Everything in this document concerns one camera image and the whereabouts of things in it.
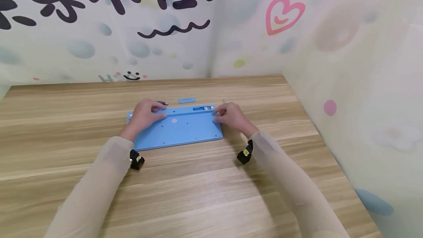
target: pink dot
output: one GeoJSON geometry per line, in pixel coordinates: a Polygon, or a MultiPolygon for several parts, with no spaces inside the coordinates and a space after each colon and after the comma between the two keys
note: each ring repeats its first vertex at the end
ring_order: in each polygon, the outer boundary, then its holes
{"type": "Polygon", "coordinates": [[[336,103],[333,100],[326,101],[325,104],[323,105],[323,111],[328,116],[335,115],[335,113],[336,113],[336,103]]]}

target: sheer sleeve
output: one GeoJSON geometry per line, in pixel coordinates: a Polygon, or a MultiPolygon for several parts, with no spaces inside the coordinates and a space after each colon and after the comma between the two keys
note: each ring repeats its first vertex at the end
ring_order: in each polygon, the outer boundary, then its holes
{"type": "Polygon", "coordinates": [[[113,197],[130,167],[134,144],[112,137],[59,208],[46,238],[97,237],[113,197]]]}
{"type": "Polygon", "coordinates": [[[323,194],[270,135],[254,133],[253,156],[298,221],[303,238],[350,238],[323,194]]]}

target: black wrist strap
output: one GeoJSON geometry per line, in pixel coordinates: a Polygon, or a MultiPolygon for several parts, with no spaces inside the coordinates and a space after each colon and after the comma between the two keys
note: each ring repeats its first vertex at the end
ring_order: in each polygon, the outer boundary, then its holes
{"type": "Polygon", "coordinates": [[[245,165],[246,163],[248,163],[250,161],[252,153],[253,153],[253,140],[249,140],[247,147],[245,147],[244,151],[239,152],[239,154],[236,158],[243,165],[245,165]]]}
{"type": "Polygon", "coordinates": [[[140,170],[142,164],[145,162],[145,159],[134,149],[130,152],[131,168],[135,170],[140,170]]]}

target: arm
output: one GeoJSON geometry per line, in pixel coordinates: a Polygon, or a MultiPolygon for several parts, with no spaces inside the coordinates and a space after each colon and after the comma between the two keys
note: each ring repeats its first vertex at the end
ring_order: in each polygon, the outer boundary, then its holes
{"type": "Polygon", "coordinates": [[[253,156],[294,213],[303,238],[349,238],[323,194],[270,135],[259,131],[233,103],[215,111],[215,121],[228,124],[253,140],[253,156]]]}
{"type": "Polygon", "coordinates": [[[137,104],[119,137],[112,137],[59,208],[46,238],[97,237],[119,184],[130,167],[130,151],[139,132],[166,117],[165,106],[150,99],[137,104]]]}

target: left hand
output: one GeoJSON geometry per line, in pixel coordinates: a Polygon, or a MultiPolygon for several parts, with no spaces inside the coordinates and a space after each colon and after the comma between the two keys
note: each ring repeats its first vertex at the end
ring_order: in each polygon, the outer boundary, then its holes
{"type": "Polygon", "coordinates": [[[134,109],[130,122],[126,124],[120,133],[120,137],[134,141],[142,130],[150,127],[154,122],[167,117],[164,113],[154,113],[162,109],[166,109],[166,106],[149,98],[139,102],[134,109]]]}

